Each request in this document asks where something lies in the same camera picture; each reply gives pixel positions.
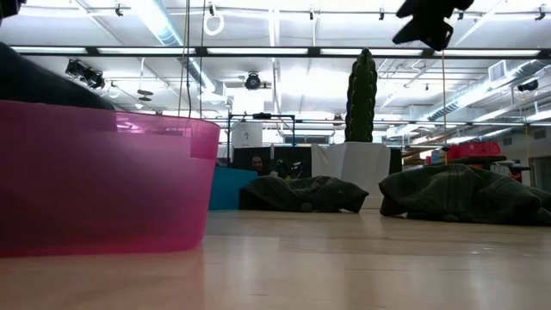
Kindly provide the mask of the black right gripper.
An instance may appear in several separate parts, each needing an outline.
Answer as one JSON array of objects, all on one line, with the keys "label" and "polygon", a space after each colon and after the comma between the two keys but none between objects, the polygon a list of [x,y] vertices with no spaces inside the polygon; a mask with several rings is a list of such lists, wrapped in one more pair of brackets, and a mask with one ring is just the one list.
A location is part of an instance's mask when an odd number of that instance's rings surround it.
[{"label": "black right gripper", "polygon": [[411,16],[411,19],[392,38],[395,45],[412,41],[422,41],[426,37],[424,21],[442,22],[450,18],[455,10],[466,10],[474,0],[405,0],[395,15],[398,18]]}]

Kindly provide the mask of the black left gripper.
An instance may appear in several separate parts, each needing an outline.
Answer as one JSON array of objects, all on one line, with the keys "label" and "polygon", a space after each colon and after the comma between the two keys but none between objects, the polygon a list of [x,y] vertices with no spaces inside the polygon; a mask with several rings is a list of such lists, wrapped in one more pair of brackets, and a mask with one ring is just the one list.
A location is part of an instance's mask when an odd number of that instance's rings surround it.
[{"label": "black left gripper", "polygon": [[0,18],[8,18],[19,14],[27,0],[0,0]]}]

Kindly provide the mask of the dark green knit beanie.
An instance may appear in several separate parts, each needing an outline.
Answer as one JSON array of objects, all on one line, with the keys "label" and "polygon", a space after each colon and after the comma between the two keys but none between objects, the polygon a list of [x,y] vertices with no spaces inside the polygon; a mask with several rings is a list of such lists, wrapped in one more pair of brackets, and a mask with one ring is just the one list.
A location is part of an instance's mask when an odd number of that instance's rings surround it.
[{"label": "dark green knit beanie", "polygon": [[286,181],[258,177],[239,191],[239,208],[296,213],[359,213],[368,192],[335,177],[310,177]]},{"label": "dark green knit beanie", "polygon": [[380,214],[415,220],[551,226],[551,193],[464,164],[394,173],[379,183]]}]

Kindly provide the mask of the tall green cactus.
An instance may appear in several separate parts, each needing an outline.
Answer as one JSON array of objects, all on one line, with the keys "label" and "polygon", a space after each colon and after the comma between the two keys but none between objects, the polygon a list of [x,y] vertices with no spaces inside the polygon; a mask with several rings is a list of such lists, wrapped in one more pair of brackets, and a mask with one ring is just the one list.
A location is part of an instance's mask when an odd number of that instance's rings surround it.
[{"label": "tall green cactus", "polygon": [[352,65],[347,89],[345,141],[373,141],[378,74],[369,49],[363,48]]}]

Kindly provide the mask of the white air vent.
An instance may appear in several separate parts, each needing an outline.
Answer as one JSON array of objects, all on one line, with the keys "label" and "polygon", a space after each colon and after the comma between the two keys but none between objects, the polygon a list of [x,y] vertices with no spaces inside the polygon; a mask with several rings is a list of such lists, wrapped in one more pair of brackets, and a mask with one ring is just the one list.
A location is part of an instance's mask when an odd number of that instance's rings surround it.
[{"label": "white air vent", "polygon": [[502,81],[507,76],[507,61],[500,60],[488,68],[488,78],[491,83]]}]

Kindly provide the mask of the black ceiling spotlights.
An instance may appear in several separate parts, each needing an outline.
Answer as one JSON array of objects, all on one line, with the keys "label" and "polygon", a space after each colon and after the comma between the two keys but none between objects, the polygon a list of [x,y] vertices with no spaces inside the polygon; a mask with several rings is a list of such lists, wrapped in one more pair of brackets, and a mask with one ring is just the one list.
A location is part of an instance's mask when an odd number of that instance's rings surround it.
[{"label": "black ceiling spotlights", "polygon": [[105,80],[102,72],[87,66],[78,59],[70,59],[65,68],[65,73],[73,79],[78,79],[93,90],[103,89]]}]

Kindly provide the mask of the black rig bar with lights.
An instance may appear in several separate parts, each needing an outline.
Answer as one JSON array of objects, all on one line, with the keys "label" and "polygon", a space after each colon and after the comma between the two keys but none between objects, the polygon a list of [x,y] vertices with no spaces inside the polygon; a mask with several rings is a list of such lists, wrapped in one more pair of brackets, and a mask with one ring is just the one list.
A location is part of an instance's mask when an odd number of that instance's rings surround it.
[{"label": "black rig bar with lights", "polygon": [[[351,59],[362,51],[360,47],[320,46],[241,46],[241,47],[182,47],[182,46],[13,46],[16,52],[28,56],[56,57],[138,57],[171,58],[328,58]],[[429,48],[373,47],[375,59],[518,59],[551,60],[551,49],[466,49],[434,51]]]}]

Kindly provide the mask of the red plastic crate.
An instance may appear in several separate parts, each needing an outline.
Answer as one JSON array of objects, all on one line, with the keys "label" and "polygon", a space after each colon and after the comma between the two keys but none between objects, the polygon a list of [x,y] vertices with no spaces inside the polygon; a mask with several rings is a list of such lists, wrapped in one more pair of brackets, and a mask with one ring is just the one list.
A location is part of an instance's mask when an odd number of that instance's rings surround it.
[{"label": "red plastic crate", "polygon": [[448,151],[448,160],[471,157],[497,157],[501,149],[496,142],[465,142],[452,145]]}]

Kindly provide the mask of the white plant pot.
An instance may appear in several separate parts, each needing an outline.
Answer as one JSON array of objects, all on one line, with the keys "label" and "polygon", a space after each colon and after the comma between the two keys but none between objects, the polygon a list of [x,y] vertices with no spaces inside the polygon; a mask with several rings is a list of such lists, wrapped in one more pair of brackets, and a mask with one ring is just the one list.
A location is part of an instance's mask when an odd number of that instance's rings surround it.
[{"label": "white plant pot", "polygon": [[311,146],[312,176],[339,178],[368,192],[363,209],[379,209],[379,182],[389,175],[391,150],[383,144],[344,142]]}]

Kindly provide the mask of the dark background table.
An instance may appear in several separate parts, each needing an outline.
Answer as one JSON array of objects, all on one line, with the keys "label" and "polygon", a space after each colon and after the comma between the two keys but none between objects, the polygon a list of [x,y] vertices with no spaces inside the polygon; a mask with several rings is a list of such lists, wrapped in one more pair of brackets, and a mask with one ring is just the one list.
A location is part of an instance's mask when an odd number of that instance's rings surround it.
[{"label": "dark background table", "polygon": [[471,165],[484,170],[490,170],[490,166],[492,164],[507,166],[511,172],[522,172],[530,170],[529,166],[521,165],[518,160],[509,160],[505,156],[466,157],[449,160],[448,163]]}]

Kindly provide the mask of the black partition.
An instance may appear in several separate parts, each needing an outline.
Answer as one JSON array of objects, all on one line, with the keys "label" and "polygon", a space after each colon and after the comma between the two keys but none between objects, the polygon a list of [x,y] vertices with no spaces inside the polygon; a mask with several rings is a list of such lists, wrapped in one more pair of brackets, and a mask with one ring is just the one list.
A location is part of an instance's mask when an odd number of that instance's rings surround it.
[{"label": "black partition", "polygon": [[232,167],[254,171],[251,165],[253,156],[263,160],[264,174],[270,173],[281,178],[302,179],[312,176],[311,149],[309,147],[270,146],[256,148],[236,148],[233,151]]}]

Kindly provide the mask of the white banner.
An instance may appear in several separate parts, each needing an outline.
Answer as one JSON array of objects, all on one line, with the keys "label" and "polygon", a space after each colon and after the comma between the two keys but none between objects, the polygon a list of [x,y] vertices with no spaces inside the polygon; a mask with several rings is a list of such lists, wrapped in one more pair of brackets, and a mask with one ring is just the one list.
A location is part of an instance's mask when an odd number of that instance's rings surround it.
[{"label": "white banner", "polygon": [[232,127],[231,142],[234,148],[256,148],[263,145],[263,124],[241,122]]}]

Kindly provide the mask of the pink plastic bin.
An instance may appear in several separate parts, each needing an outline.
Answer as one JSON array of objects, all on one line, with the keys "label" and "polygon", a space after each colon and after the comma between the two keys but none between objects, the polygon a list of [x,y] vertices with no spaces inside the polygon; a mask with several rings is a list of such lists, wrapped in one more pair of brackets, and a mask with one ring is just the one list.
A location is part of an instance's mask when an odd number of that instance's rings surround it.
[{"label": "pink plastic bin", "polygon": [[0,257],[197,246],[219,135],[194,118],[0,101]]}]

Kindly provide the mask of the blue plastic bin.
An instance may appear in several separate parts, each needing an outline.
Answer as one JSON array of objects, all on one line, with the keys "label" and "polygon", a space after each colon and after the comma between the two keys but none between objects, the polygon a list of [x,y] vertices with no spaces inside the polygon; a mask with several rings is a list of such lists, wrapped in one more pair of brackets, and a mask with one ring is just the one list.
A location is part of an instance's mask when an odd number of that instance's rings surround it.
[{"label": "blue plastic bin", "polygon": [[238,210],[240,190],[257,178],[251,170],[216,167],[209,210]]}]

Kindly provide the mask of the black metal frame stand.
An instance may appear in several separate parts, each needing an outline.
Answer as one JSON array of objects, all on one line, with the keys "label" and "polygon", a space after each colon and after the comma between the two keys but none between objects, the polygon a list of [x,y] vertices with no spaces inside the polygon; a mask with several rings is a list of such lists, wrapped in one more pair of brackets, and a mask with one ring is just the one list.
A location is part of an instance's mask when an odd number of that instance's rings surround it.
[{"label": "black metal frame stand", "polygon": [[232,119],[233,118],[238,118],[238,121],[236,122],[237,125],[240,122],[243,122],[247,119],[260,121],[261,123],[265,123],[265,122],[268,122],[269,120],[275,119],[275,120],[279,121],[280,123],[284,124],[285,121],[283,119],[284,118],[289,118],[292,121],[292,127],[291,127],[292,147],[297,146],[296,134],[295,134],[295,129],[296,129],[296,116],[295,115],[270,114],[270,113],[264,113],[264,112],[255,113],[255,114],[251,114],[251,115],[248,115],[248,114],[235,115],[235,114],[229,113],[226,117],[226,160],[227,160],[227,166],[230,166],[230,164],[232,163],[233,150],[232,150],[232,142],[231,142],[231,132],[232,132]]}]

